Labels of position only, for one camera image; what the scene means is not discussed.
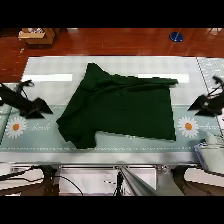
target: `dark green cloth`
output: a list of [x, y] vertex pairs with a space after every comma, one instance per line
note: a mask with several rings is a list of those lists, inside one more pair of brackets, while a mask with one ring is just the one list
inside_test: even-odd
[[89, 63], [86, 74], [57, 120], [65, 141], [96, 147], [96, 131], [176, 140], [169, 86], [176, 79], [110, 75]]

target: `table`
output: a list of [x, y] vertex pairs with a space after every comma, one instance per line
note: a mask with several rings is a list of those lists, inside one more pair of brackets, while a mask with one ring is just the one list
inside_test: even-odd
[[[171, 88], [171, 102], [177, 141], [161, 141], [99, 132], [96, 134], [97, 148], [77, 150], [65, 142], [58, 132], [56, 119], [63, 113], [71, 96], [84, 77], [87, 63], [94, 62], [110, 74], [124, 76], [152, 74], [189, 74], [189, 83], [180, 83]], [[26, 75], [73, 74], [71, 82], [37, 82], [35, 87], [26, 88], [28, 97], [45, 99], [54, 112], [45, 120], [29, 122], [18, 138], [8, 138], [4, 133], [1, 148], [1, 162], [57, 163], [57, 164], [189, 164], [197, 163], [193, 146], [205, 137], [206, 131], [221, 134], [216, 118], [194, 116], [187, 111], [201, 94], [207, 93], [195, 57], [151, 57], [151, 56], [62, 56], [30, 57], [24, 71]], [[13, 123], [18, 114], [9, 116]], [[200, 133], [192, 139], [183, 136], [177, 124], [183, 118], [194, 118]]]

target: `folded shirt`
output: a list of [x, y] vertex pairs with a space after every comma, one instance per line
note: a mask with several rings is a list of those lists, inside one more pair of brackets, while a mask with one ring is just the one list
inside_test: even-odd
[[176, 79], [110, 75], [89, 63], [57, 120], [59, 132], [78, 149], [96, 147], [97, 131], [176, 140], [169, 86], [177, 83]]

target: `reddish-brown floor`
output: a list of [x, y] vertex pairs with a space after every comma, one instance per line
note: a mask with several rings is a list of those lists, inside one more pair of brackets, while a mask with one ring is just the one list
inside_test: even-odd
[[[221, 28], [62, 28], [52, 46], [26, 45], [20, 29], [0, 31], [0, 82], [19, 81], [30, 56], [160, 55], [224, 57]], [[184, 41], [169, 34], [179, 31]]]

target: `white flower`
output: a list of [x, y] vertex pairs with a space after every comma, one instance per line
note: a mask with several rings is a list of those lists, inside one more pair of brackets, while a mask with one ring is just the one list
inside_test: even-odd
[[182, 117], [179, 119], [177, 127], [179, 127], [178, 130], [181, 131], [182, 135], [185, 137], [193, 138], [199, 133], [198, 124], [194, 118], [191, 119], [190, 117], [186, 116]]
[[11, 119], [6, 126], [6, 135], [8, 135], [8, 138], [17, 138], [23, 134], [24, 130], [26, 130], [26, 124], [26, 120], [22, 117], [15, 117], [14, 119]]

